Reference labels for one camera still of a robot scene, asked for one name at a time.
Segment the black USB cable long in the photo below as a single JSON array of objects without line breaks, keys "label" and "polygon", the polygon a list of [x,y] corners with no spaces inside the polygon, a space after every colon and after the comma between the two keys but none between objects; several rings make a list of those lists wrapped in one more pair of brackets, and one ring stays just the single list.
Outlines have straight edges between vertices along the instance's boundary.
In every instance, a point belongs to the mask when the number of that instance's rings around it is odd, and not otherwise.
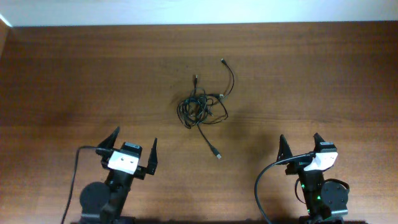
[{"label": "black USB cable long", "polygon": [[[207,93],[204,88],[199,87],[198,75],[195,75],[193,77],[193,90],[186,98],[178,103],[176,108],[177,117],[183,126],[187,129],[197,127],[200,135],[217,159],[221,159],[222,155],[219,150],[212,145],[201,127],[203,125],[218,124],[229,118],[228,111],[223,103],[223,98],[224,95]],[[213,108],[218,105],[222,107],[224,113],[208,121],[210,116],[214,116]]]}]

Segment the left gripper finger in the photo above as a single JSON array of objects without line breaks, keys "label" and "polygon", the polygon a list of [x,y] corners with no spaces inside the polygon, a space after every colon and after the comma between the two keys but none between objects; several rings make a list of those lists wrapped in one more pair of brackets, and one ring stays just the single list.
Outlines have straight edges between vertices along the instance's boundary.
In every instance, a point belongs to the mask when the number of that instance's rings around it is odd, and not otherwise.
[{"label": "left gripper finger", "polygon": [[157,159],[157,138],[154,139],[154,143],[152,146],[152,149],[150,151],[149,159],[148,159],[148,164],[147,164],[147,174],[149,175],[154,175],[156,168],[158,165],[158,159]]},{"label": "left gripper finger", "polygon": [[98,144],[98,147],[103,149],[112,149],[114,143],[116,142],[119,132],[120,132],[120,127],[118,126],[105,140],[103,140]]}]

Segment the black USB cable short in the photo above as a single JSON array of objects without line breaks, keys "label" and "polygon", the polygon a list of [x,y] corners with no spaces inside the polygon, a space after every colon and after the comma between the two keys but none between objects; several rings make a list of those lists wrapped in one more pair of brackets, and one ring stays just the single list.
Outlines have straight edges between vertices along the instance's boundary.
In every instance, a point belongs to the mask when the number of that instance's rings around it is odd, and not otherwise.
[{"label": "black USB cable short", "polygon": [[235,74],[225,59],[221,58],[221,63],[227,68],[230,74],[230,83],[224,93],[207,93],[204,88],[198,86],[198,75],[193,78],[193,90],[189,96],[182,100],[178,105],[178,112],[185,118],[195,120],[197,123],[206,120],[207,116],[213,116],[212,109],[216,105],[220,105],[224,111],[218,119],[227,119],[229,114],[224,105],[224,100],[231,94],[234,83]]}]

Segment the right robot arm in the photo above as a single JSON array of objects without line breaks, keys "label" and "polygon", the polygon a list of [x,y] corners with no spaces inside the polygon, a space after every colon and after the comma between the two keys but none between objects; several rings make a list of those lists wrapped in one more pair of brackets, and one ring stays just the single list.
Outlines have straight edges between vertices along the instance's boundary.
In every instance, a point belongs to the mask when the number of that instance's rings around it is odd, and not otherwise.
[{"label": "right robot arm", "polygon": [[343,223],[348,213],[349,185],[338,179],[325,179],[323,173],[332,168],[338,157],[333,142],[325,141],[318,133],[314,136],[314,150],[294,156],[284,135],[279,138],[277,162],[286,165],[287,175],[297,175],[295,187],[303,192],[308,215],[299,223]]}]

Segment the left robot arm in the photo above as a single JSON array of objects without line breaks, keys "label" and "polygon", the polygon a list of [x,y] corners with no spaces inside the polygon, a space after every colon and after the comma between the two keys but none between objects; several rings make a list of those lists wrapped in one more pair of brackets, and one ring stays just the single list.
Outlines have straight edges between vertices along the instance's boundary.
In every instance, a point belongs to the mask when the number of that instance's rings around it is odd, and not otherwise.
[{"label": "left robot arm", "polygon": [[101,165],[108,170],[104,182],[88,184],[80,194],[82,208],[79,223],[135,223],[135,218],[122,216],[127,196],[133,180],[143,180],[147,175],[154,175],[157,165],[157,139],[146,166],[139,164],[142,147],[124,142],[119,149],[114,147],[120,128],[116,128],[106,139],[95,147],[101,156]]}]

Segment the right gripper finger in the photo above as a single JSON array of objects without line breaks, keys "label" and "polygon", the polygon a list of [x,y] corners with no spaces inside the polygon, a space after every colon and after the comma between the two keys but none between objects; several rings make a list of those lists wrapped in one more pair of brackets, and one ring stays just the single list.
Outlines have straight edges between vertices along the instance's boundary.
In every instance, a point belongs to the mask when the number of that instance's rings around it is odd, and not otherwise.
[{"label": "right gripper finger", "polygon": [[315,142],[315,147],[314,147],[314,152],[321,152],[321,150],[323,149],[323,145],[322,142],[325,142],[324,139],[318,134],[315,133],[313,135],[314,138],[314,142]]},{"label": "right gripper finger", "polygon": [[287,140],[283,134],[280,135],[279,138],[279,150],[277,154],[277,162],[284,161],[288,162],[290,158],[292,158],[292,151],[290,149],[289,144],[287,143]]}]

